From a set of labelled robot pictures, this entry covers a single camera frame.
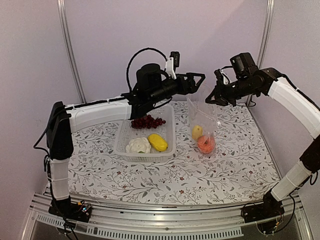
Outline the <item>clear zip top bag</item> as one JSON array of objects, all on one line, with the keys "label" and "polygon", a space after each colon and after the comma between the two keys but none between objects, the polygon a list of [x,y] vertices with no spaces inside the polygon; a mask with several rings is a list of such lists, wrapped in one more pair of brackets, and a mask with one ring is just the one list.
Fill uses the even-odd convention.
[{"label": "clear zip top bag", "polygon": [[205,102],[206,97],[211,93],[211,89],[207,85],[203,85],[196,93],[189,94],[186,98],[188,106],[188,119],[190,126],[190,133],[192,136],[192,129],[195,125],[203,128],[203,136],[213,135],[215,140],[215,148],[212,153],[204,154],[198,149],[197,141],[193,140],[196,149],[203,155],[211,156],[216,150],[216,130],[220,126],[217,119],[217,106]]}]

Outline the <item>orange toy pumpkin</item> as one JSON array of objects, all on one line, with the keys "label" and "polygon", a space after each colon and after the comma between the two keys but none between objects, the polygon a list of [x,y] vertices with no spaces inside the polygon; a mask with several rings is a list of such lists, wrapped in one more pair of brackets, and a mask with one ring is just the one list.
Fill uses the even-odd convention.
[{"label": "orange toy pumpkin", "polygon": [[213,135],[202,135],[197,140],[197,147],[203,154],[210,154],[215,149],[215,139]]}]

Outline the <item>dark red grape bunch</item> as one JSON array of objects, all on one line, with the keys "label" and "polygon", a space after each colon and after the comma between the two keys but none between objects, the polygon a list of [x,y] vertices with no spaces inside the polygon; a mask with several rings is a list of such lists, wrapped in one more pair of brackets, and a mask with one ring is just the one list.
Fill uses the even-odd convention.
[{"label": "dark red grape bunch", "polygon": [[130,126],[134,129],[156,129],[159,126],[165,125],[166,120],[160,117],[152,117],[150,114],[131,121]]}]

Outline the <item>yellow toy mango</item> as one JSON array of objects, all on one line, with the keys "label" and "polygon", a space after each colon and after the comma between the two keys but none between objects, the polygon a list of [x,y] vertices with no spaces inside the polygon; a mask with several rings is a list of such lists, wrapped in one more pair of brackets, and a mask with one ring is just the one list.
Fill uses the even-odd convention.
[{"label": "yellow toy mango", "polygon": [[168,148],[168,143],[156,133],[149,135],[147,139],[151,146],[158,152],[164,152]]}]

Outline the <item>white perforated plastic basket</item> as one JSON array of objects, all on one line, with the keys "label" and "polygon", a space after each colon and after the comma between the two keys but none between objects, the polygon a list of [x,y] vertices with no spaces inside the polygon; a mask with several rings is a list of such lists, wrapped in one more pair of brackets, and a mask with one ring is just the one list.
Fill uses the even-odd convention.
[{"label": "white perforated plastic basket", "polygon": [[[119,124],[116,134],[113,151],[115,154],[124,158],[128,162],[165,162],[176,152],[176,129],[174,108],[171,105],[162,106],[149,113],[153,118],[161,118],[166,121],[165,124],[157,128],[133,128],[130,120],[123,120]],[[127,152],[126,147],[136,138],[147,138],[151,134],[161,136],[167,142],[167,148],[164,151],[158,151],[153,146],[149,153],[143,150],[138,152]]]}]

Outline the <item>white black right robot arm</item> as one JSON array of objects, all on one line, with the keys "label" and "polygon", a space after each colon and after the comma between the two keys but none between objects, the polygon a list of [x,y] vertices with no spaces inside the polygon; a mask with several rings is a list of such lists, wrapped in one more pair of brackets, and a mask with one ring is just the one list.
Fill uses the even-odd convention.
[{"label": "white black right robot arm", "polygon": [[269,218],[278,210],[278,203],[320,170],[320,109],[311,102],[288,77],[269,67],[243,70],[237,80],[226,83],[221,69],[214,71],[216,85],[206,98],[206,103],[218,106],[235,106],[237,100],[248,95],[265,95],[277,102],[285,110],[285,116],[299,123],[312,141],[299,157],[298,162],[264,196],[265,202],[259,206],[262,218]]}]

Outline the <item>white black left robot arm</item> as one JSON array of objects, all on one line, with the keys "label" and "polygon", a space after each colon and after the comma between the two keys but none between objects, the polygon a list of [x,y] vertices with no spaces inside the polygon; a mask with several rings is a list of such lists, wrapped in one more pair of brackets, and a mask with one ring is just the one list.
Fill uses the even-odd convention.
[{"label": "white black left robot arm", "polygon": [[39,139],[46,138],[46,147],[37,140],[35,150],[46,153],[44,168],[50,183],[55,209],[63,216],[74,213],[69,202],[68,167],[73,154],[72,134],[86,127],[118,121],[134,120],[169,103],[174,95],[188,95],[198,91],[206,76],[203,73],[176,73],[180,54],[172,51],[165,58],[165,67],[148,63],[136,71],[136,84],[120,96],[78,105],[54,103],[45,130]]}]

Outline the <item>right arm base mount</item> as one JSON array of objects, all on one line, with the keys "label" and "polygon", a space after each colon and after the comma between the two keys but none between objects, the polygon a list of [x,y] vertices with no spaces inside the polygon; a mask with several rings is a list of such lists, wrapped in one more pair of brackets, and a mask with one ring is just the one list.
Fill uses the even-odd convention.
[{"label": "right arm base mount", "polygon": [[257,229],[265,235],[274,234],[281,221],[285,210],[282,201],[277,201],[268,191],[262,198],[262,203],[245,204],[240,215],[245,223],[263,221],[257,224]]}]

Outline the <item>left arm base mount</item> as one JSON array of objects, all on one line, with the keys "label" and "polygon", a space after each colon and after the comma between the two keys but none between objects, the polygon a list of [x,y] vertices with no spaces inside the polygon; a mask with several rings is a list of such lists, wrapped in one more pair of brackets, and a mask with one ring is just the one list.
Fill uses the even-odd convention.
[{"label": "left arm base mount", "polygon": [[63,200],[52,197],[48,212],[63,219],[88,223],[92,215],[92,205],[84,200],[73,203],[70,196]]}]

